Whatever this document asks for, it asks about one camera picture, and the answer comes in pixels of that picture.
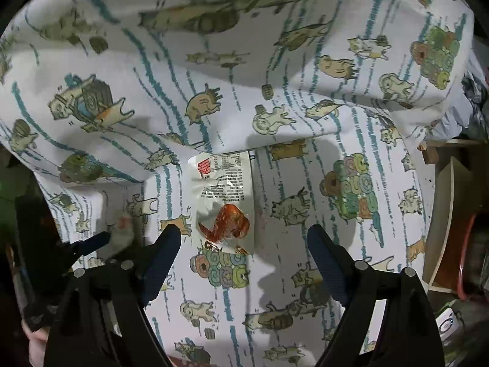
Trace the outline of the person hand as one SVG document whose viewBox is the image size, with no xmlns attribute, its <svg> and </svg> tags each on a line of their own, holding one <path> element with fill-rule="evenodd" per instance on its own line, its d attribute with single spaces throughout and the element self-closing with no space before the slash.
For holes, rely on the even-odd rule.
<svg viewBox="0 0 489 367">
<path fill-rule="evenodd" d="M 24 320 L 22 320 L 22 329 L 29 341 L 28 350 L 31 365 L 43 367 L 49 332 L 45 328 L 33 332 Z"/>
</svg>

